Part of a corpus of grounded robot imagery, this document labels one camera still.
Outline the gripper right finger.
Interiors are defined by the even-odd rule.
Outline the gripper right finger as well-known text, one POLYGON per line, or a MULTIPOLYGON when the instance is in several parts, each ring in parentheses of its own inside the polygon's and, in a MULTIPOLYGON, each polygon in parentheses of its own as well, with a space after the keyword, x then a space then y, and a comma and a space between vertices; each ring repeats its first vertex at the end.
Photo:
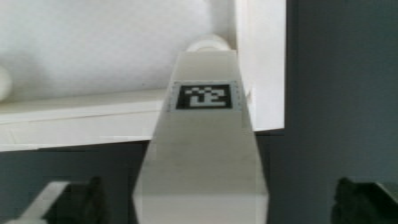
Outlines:
POLYGON ((339 179, 330 224, 398 224, 398 183, 339 179))

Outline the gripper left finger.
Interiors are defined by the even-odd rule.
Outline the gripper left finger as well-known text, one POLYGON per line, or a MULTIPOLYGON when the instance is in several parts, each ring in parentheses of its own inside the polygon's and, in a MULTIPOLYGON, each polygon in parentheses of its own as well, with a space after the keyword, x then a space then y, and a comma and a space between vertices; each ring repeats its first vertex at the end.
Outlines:
POLYGON ((108 224, 103 181, 52 181, 14 224, 108 224))

